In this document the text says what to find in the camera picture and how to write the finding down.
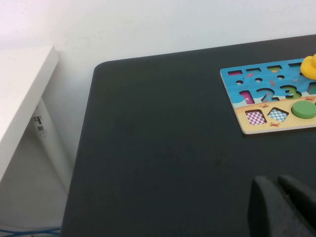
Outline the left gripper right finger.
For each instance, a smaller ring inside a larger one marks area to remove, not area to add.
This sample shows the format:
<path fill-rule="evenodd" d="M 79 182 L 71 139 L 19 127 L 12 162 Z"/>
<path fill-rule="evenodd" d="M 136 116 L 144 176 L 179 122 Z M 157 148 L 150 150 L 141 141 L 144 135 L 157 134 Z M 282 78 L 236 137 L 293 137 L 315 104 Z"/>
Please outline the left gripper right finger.
<path fill-rule="evenodd" d="M 289 176 L 281 175 L 278 210 L 279 237 L 314 237 L 316 235 L 316 191 Z"/>

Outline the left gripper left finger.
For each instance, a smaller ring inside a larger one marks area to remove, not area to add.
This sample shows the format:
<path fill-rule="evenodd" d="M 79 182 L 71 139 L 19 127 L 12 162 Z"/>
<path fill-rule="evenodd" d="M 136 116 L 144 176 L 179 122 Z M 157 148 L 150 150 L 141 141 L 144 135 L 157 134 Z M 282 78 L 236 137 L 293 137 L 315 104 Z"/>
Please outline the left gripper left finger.
<path fill-rule="evenodd" d="M 248 205 L 252 237 L 298 237 L 299 219 L 278 187 L 265 176 L 253 179 Z"/>

